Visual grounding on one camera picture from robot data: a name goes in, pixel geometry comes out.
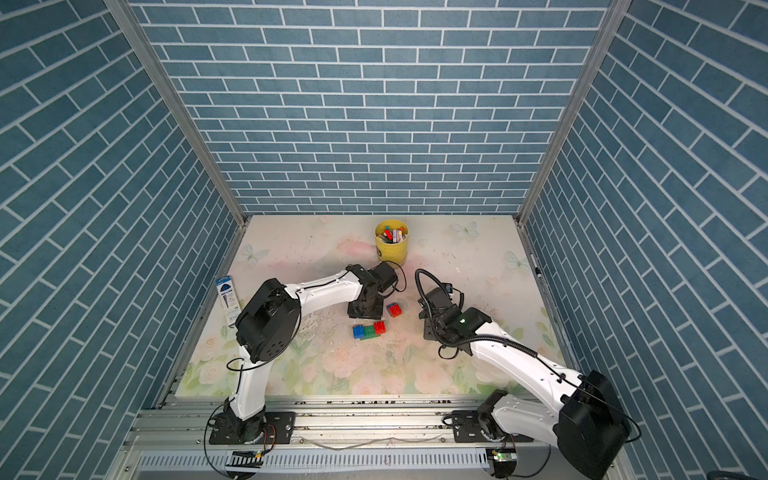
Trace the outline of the green lego plate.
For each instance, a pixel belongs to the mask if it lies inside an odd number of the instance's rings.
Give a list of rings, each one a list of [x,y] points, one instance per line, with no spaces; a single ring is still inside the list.
[[[364,326],[363,327],[361,340],[372,339],[372,338],[376,338],[378,336],[379,336],[379,333],[377,332],[375,326],[369,325],[369,326]]]

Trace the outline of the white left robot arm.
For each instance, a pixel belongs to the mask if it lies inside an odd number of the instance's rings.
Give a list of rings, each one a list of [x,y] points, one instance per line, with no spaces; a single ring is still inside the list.
[[[272,362],[288,349],[305,316],[345,304],[350,318],[379,321],[384,300],[397,291],[398,283],[396,269],[387,262],[371,269],[350,264],[308,282],[266,280],[234,322],[239,352],[226,368],[237,374],[237,384],[221,415],[229,438],[249,444],[267,435],[265,394]]]

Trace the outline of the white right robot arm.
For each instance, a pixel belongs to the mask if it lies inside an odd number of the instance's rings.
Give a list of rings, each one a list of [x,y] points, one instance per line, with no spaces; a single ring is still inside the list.
[[[481,431],[490,440],[530,437],[557,448],[583,476],[605,476],[632,427],[607,377],[547,359],[514,340],[484,312],[461,308],[446,286],[422,292],[419,304],[432,339],[499,369],[534,396],[524,401],[502,390],[491,394],[477,411]]]

